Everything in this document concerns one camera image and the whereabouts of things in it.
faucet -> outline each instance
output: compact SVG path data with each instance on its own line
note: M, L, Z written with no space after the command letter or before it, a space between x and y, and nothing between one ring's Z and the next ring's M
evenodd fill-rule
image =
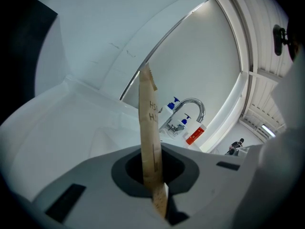
M197 122L202 123L205 116L205 107L204 104L197 98L187 98L181 101L173 110L173 114L165 121L165 123L159 128L159 132L161 132L165 127L169 128L174 134L177 134L178 131L184 130L184 126L178 125L177 127L173 125L169 125L171 120L173 119L173 115L179 111L185 104L194 103L199 107L199 116L197 118Z

torn paper wrapper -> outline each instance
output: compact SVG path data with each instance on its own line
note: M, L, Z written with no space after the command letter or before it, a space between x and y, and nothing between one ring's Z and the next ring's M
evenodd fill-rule
M162 217L166 215L167 196L163 182L162 152L158 128L157 87L149 65L140 70L139 120L144 185L151 191L153 203Z

